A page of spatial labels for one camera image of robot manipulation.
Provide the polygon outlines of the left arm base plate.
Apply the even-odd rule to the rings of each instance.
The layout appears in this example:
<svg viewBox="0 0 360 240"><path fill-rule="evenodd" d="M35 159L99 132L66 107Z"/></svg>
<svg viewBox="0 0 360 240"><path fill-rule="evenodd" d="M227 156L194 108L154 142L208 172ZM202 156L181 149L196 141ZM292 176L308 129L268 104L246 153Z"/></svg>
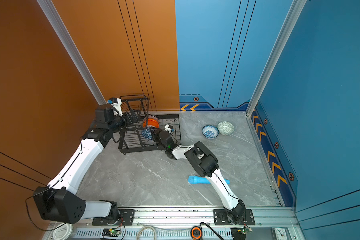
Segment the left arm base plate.
<svg viewBox="0 0 360 240"><path fill-rule="evenodd" d="M118 219L112 219L111 217L94 218L92 226L131 226L134 221L135 210L134 209L119 209Z"/></svg>

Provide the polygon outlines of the blue geometric patterned bowl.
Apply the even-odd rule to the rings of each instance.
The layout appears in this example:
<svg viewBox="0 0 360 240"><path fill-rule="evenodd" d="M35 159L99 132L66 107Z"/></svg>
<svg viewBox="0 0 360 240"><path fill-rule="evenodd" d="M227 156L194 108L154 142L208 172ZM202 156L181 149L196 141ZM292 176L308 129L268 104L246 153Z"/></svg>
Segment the blue geometric patterned bowl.
<svg viewBox="0 0 360 240"><path fill-rule="evenodd" d="M153 139L153 136L152 136L151 128L150 128L150 127L146 128L146 129L143 129L143 130L141 131L141 133L142 133L142 136L143 136L145 139L147 139L147 140L152 140L152 139Z"/></svg>

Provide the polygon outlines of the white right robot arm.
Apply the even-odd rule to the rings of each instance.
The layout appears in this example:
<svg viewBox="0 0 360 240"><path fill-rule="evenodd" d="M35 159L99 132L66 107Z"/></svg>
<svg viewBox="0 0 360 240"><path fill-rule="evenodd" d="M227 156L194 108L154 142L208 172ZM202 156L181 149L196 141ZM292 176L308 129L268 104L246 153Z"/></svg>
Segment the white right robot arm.
<svg viewBox="0 0 360 240"><path fill-rule="evenodd" d="M188 160L195 172L209 181L223 203L229 223L233 225L244 223L246 213L244 202L231 190L222 175L217 157L202 142L190 146L177 145L170 132L160 128L153 128L151 134L154 142L164 148L170 159Z"/></svg>

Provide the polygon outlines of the orange plastic bowl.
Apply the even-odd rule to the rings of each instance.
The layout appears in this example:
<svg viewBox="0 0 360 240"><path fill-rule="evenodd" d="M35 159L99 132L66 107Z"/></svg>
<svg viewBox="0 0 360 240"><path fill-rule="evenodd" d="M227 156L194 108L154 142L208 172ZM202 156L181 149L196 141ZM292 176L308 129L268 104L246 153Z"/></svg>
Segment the orange plastic bowl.
<svg viewBox="0 0 360 240"><path fill-rule="evenodd" d="M147 117L143 121L143 127L144 128L150 128L150 127L159 128L160 127L159 120L156 117Z"/></svg>

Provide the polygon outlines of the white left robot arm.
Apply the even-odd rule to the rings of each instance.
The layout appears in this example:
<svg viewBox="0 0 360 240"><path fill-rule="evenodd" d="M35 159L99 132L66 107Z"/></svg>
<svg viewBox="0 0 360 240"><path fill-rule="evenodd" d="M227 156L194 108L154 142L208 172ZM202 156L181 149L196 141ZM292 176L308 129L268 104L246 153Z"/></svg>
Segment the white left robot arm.
<svg viewBox="0 0 360 240"><path fill-rule="evenodd" d="M38 187L32 198L43 220L75 224L83 219L99 219L107 224L120 220L113 201L85 201L77 196L79 186L95 158L114 134L140 120L141 111L123 112L121 104L100 105L80 144L63 169L46 187Z"/></svg>

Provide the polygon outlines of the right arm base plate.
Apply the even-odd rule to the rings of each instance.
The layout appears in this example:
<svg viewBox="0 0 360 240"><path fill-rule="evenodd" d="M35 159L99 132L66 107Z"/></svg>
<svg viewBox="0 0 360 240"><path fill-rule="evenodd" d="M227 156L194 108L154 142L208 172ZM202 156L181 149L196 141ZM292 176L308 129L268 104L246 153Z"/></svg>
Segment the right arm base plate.
<svg viewBox="0 0 360 240"><path fill-rule="evenodd" d="M214 209L213 215L214 215L214 224L216 226L234 225L233 223L229 222L227 213L224 209ZM252 210L246 209L245 216L237 225L254 226L255 224L256 224L255 218L254 218Z"/></svg>

